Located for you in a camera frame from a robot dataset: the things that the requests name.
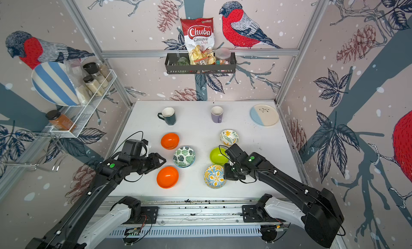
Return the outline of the blue yellow patterned bowl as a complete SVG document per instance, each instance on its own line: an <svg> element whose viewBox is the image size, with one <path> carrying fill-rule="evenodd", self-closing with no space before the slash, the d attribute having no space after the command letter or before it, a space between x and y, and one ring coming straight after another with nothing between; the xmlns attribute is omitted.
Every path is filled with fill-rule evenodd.
<svg viewBox="0 0 412 249"><path fill-rule="evenodd" d="M224 167L221 165L209 166L204 173L204 182L212 189L223 187L227 182L224 179Z"/></svg>

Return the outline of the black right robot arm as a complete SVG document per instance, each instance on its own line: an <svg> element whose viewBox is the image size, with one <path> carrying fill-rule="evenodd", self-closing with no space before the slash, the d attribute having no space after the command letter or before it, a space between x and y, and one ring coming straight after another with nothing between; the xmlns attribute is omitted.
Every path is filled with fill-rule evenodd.
<svg viewBox="0 0 412 249"><path fill-rule="evenodd" d="M248 155L244 151L227 150L226 154L234 163L233 166L225 164L226 180L242 181L249 175L274 188L302 211L303 216L298 219L306 233L319 245L325 248L332 246L344 217L331 191L325 188L319 191L293 179L256 152Z"/></svg>

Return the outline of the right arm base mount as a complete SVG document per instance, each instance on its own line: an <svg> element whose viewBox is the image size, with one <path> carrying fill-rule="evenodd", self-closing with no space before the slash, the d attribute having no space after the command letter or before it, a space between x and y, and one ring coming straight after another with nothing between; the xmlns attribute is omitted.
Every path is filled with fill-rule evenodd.
<svg viewBox="0 0 412 249"><path fill-rule="evenodd" d="M272 218L261 207L242 205L241 217L245 223L283 223L285 220Z"/></svg>

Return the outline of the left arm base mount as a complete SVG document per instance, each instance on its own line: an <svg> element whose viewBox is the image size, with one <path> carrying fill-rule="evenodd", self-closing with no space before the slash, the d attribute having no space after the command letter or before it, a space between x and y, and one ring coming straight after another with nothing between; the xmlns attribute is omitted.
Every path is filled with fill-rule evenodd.
<svg viewBox="0 0 412 249"><path fill-rule="evenodd" d="M159 207L135 207L131 211L130 218L125 224L155 224Z"/></svg>

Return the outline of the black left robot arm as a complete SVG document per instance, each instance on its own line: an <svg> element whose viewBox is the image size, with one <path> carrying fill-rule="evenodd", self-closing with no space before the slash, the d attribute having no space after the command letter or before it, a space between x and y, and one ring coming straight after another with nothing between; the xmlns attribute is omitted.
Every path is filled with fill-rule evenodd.
<svg viewBox="0 0 412 249"><path fill-rule="evenodd" d="M147 157L130 156L117 152L98 167L88 190L64 217L42 238L33 238L27 249L80 249L81 233L103 201L131 173L145 175L160 168L166 159L158 153Z"/></svg>

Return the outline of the yellow flower ceramic bowl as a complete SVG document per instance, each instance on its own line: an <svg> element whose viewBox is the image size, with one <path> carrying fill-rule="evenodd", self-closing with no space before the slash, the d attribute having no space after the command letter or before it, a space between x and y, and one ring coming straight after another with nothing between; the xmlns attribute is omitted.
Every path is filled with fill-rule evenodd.
<svg viewBox="0 0 412 249"><path fill-rule="evenodd" d="M223 131L220 133L220 141L221 141L224 145L230 147L230 146L232 146L233 144L236 144L236 143L239 142L239 135L238 135L238 133L237 133L236 131L234 131L234 130L226 129L226 130L223 130Z"/></svg>

